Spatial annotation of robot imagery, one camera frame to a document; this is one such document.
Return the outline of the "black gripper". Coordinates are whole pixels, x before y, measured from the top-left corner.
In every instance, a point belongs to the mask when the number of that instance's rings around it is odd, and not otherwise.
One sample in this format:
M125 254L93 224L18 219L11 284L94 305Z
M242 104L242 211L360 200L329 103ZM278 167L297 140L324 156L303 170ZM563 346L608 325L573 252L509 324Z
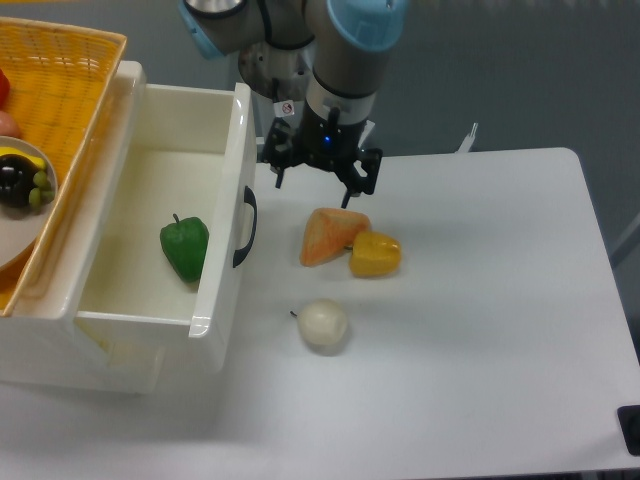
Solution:
M334 108L323 118L305 103L298 129L282 118L272 122L259 162L270 165L276 175L276 189L281 188L288 168L306 164L327 172L338 171L338 179L345 186L342 209L353 197L374 194L383 150L361 150L359 143L367 120L342 124L342 114Z

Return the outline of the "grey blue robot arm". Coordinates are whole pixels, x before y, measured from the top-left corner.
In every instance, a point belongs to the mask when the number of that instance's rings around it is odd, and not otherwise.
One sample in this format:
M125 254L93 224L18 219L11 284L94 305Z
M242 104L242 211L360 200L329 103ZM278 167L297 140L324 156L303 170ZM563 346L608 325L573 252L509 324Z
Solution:
M330 172L342 202L375 191L383 152L361 138L406 1L181 1L206 58L239 55L244 82L273 105L260 160L279 180L298 165Z

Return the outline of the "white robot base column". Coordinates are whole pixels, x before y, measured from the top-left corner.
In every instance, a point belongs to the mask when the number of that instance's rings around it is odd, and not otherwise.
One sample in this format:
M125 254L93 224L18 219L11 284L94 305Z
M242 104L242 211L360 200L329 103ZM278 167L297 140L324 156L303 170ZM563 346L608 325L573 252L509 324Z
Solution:
M239 73L253 91L258 145L277 118L284 119L292 128L299 126L314 54L314 42L295 50L277 49L261 42L240 52Z

